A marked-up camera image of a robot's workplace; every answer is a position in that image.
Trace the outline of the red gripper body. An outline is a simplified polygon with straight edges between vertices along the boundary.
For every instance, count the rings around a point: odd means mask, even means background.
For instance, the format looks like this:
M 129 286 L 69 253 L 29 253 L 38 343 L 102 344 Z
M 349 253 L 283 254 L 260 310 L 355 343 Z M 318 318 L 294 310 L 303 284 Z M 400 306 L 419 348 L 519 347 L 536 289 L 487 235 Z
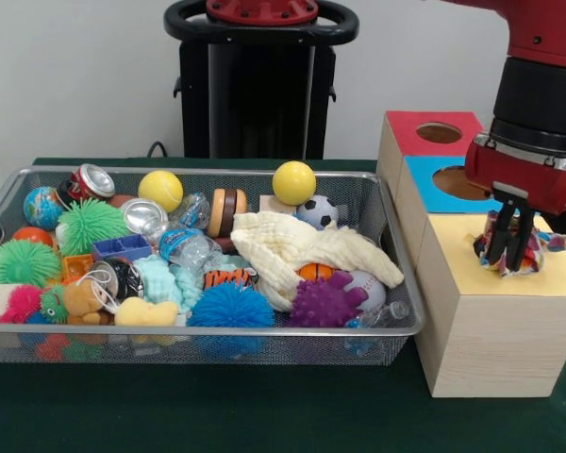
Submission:
M 553 215 L 566 212 L 566 158 L 525 151 L 481 132 L 468 148 L 465 173 L 471 184 L 489 193 L 515 195 Z

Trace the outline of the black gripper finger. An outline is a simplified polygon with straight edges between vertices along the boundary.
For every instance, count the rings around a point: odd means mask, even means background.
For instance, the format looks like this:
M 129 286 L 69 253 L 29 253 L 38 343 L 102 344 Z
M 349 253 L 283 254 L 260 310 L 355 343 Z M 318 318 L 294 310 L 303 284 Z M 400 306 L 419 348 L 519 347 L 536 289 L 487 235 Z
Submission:
M 513 241 L 510 223 L 516 210 L 515 199 L 510 193 L 495 193 L 495 198 L 502 203 L 492 228 L 491 240 L 487 251 L 489 264 L 495 264 L 508 251 Z
M 516 232 L 507 247 L 507 267 L 512 272 L 517 272 L 522 265 L 524 252 L 534 225 L 534 215 L 535 211 L 530 207 L 520 209 Z

